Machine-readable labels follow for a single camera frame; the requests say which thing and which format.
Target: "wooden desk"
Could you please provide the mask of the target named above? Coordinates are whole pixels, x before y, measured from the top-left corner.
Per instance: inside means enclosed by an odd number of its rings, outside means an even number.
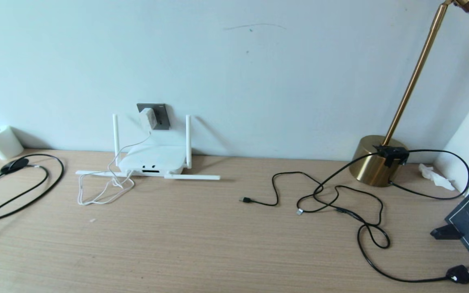
[[[135,178],[135,188],[115,203],[79,206],[75,171],[104,169],[112,155],[44,153],[62,159],[66,174],[44,199],[0,220],[0,293],[469,292],[469,285],[406,284],[376,273],[357,247],[359,222],[333,209],[296,215],[298,197],[315,187],[301,175],[277,179],[277,208],[238,202],[241,196],[272,202],[270,178],[277,172],[305,171],[322,179],[342,162],[196,156],[194,173],[223,179]],[[56,178],[55,160],[31,159],[38,161]],[[0,203],[42,176],[40,169],[29,168],[3,178]],[[100,192],[108,179],[87,177],[86,196]],[[420,178],[416,166],[406,167],[398,181],[436,195],[456,194]],[[347,171],[329,183],[370,191],[385,202],[383,228],[392,247],[381,250],[365,235],[363,240],[370,257],[388,273],[434,278],[455,265],[469,267],[460,241],[430,236],[460,200],[368,187]],[[370,221],[377,217],[378,204],[370,197],[344,191],[338,204]],[[315,206],[312,200],[305,203],[305,208]]]

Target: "wall outlet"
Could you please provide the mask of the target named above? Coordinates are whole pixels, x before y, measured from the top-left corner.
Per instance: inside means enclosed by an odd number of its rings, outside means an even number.
[[[137,108],[139,113],[145,108],[153,109],[157,118],[157,126],[153,130],[169,130],[171,128],[166,104],[137,104]]]

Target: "brass lamp pole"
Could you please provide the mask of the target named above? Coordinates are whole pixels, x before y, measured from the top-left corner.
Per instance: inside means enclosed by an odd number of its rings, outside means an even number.
[[[396,115],[394,115],[394,119],[390,124],[388,129],[387,135],[383,136],[366,136],[363,137],[359,141],[359,145],[357,146],[356,152],[354,154],[354,159],[377,152],[377,147],[380,146],[390,146],[390,147],[403,147],[406,148],[405,145],[392,139],[393,132],[396,130],[396,126],[401,119],[401,115],[403,114],[404,108],[412,95],[412,91],[417,83],[419,75],[423,70],[423,66],[425,65],[426,58],[430,53],[430,49],[434,44],[435,37],[437,36],[437,32],[441,27],[441,23],[445,18],[445,13],[448,8],[448,5],[452,3],[452,0],[445,0],[435,13],[434,20],[432,22],[432,26],[430,26],[430,32],[428,32],[428,37],[426,37],[425,45],[421,50],[421,55],[419,56],[419,60],[415,65],[414,72],[412,73],[412,77],[406,87],[406,91],[404,92],[403,98],[401,99],[401,103],[396,111]],[[469,12],[469,0],[456,0],[454,4],[461,6],[466,12]],[[399,160],[394,160],[391,166],[385,165],[386,159],[379,156],[373,155],[368,156],[357,163],[350,165],[350,173],[354,176],[357,180],[372,186],[378,187],[385,187],[388,186],[388,180],[393,179],[396,176],[396,173],[399,169]]]

